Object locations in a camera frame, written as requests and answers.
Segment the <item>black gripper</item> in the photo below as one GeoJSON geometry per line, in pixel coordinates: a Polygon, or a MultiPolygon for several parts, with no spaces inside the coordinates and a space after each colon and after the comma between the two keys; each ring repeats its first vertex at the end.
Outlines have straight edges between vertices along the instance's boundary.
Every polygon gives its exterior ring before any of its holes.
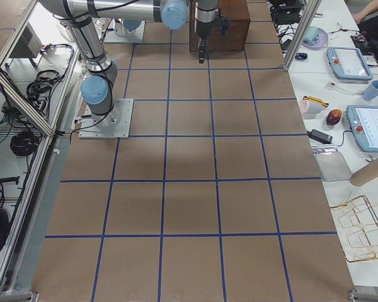
{"type": "Polygon", "coordinates": [[[203,64],[207,54],[207,39],[214,28],[220,30],[222,36],[226,36],[229,31],[230,19],[221,15],[221,9],[195,9],[195,33],[199,37],[198,41],[198,63],[203,64]]]}

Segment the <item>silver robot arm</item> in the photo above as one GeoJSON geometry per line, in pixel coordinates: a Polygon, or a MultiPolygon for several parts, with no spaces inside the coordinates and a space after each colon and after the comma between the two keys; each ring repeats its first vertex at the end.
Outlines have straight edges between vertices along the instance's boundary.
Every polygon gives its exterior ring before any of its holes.
{"type": "Polygon", "coordinates": [[[177,30],[186,22],[188,1],[41,1],[54,16],[65,21],[90,73],[80,90],[97,125],[116,125],[113,85],[117,66],[105,53],[93,19],[111,18],[162,23],[177,30]]]}

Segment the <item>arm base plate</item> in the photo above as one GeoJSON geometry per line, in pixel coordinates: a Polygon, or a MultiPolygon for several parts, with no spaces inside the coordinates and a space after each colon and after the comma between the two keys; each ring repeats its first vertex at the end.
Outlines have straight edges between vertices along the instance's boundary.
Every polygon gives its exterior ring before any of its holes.
{"type": "Polygon", "coordinates": [[[105,33],[104,42],[112,44],[143,43],[145,21],[114,19],[105,33]]]}
{"type": "Polygon", "coordinates": [[[84,114],[89,115],[82,121],[79,132],[80,139],[113,139],[128,138],[134,107],[133,99],[116,99],[111,113],[100,123],[99,116],[91,116],[91,110],[86,105],[84,114]]]}

